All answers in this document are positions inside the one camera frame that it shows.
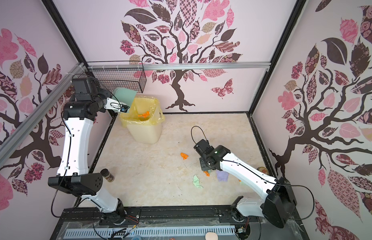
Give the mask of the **mint green dustpan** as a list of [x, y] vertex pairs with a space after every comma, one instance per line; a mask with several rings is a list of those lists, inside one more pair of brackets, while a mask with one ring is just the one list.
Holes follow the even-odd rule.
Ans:
[[122, 113], [128, 113], [133, 101], [136, 97], [137, 91], [126, 89], [126, 88], [115, 88], [113, 91], [113, 99], [119, 101], [122, 105], [128, 106]]

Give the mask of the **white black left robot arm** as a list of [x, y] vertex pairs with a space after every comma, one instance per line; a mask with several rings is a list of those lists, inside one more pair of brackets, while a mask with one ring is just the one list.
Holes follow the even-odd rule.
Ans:
[[105, 220], [120, 225], [126, 218], [123, 203], [103, 187], [100, 173], [89, 173], [87, 153], [98, 113], [107, 110], [126, 113], [130, 106], [102, 89], [94, 77], [74, 78], [72, 84], [75, 92], [65, 103], [62, 113], [65, 127], [63, 156], [56, 176], [48, 179], [48, 185], [57, 192], [92, 202]]

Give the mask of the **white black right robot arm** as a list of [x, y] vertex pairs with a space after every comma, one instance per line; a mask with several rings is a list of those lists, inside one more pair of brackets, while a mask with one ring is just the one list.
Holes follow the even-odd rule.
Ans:
[[264, 174], [240, 160], [228, 148], [219, 145], [214, 148], [207, 140], [200, 140], [194, 146], [200, 156], [202, 171], [227, 172], [250, 187], [257, 199], [238, 197], [231, 205], [232, 218], [242, 222], [248, 217], [262, 217], [277, 228], [284, 228], [297, 201], [290, 182], [281, 177], [276, 179]]

